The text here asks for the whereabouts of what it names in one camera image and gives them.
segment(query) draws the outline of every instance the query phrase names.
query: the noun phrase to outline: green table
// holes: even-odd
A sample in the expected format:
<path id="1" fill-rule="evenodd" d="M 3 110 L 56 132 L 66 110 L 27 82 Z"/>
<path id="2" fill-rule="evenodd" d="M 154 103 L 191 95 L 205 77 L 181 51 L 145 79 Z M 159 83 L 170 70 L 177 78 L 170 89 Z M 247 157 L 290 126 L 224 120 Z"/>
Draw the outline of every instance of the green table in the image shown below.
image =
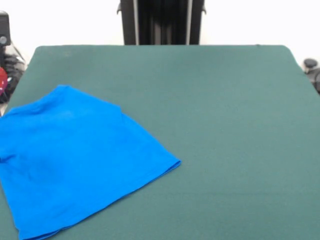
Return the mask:
<path id="1" fill-rule="evenodd" d="M 120 105 L 182 165 L 52 239 L 320 239 L 320 99 L 286 47 L 40 47 L 9 109 L 58 84 Z M 0 239 L 17 236 L 1 190 Z"/>

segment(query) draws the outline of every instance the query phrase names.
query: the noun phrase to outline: blue t-shirt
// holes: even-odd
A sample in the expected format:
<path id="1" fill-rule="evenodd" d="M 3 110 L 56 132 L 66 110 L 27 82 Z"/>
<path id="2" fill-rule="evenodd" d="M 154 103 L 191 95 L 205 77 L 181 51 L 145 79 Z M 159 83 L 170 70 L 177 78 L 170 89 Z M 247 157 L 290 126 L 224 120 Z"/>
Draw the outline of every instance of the blue t-shirt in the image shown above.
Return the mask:
<path id="1" fill-rule="evenodd" d="M 50 237 L 179 165 L 119 106 L 70 86 L 0 118 L 0 180 L 20 240 Z"/>

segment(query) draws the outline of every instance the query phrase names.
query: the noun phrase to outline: red object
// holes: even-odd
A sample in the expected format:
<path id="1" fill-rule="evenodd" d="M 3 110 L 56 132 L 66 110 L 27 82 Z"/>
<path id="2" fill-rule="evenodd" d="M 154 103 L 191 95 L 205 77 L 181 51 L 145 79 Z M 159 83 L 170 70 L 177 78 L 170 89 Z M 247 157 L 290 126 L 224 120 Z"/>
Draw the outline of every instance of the red object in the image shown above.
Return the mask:
<path id="1" fill-rule="evenodd" d="M 6 71 L 0 67 L 0 95 L 4 93 L 8 85 L 8 75 Z"/>

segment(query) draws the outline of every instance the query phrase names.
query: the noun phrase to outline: white background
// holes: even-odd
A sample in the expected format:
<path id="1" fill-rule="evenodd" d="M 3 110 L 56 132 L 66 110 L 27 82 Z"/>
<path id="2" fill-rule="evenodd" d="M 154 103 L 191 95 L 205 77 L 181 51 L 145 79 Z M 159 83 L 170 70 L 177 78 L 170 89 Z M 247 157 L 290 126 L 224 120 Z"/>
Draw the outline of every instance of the white background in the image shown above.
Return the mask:
<path id="1" fill-rule="evenodd" d="M 41 45 L 123 45 L 120 0 L 1 0 L 27 59 Z M 206 0 L 203 45 L 286 45 L 299 64 L 320 60 L 320 0 Z"/>

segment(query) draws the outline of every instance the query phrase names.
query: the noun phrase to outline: black metal stand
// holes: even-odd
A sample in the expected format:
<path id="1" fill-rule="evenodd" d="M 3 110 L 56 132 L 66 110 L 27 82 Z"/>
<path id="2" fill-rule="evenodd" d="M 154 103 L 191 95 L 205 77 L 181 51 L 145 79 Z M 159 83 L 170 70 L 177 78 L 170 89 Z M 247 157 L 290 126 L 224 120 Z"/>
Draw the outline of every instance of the black metal stand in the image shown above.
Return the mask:
<path id="1" fill-rule="evenodd" d="M 199 44 L 204 3 L 193 0 L 189 6 L 189 0 L 121 0 L 118 11 L 122 12 L 124 44 Z"/>

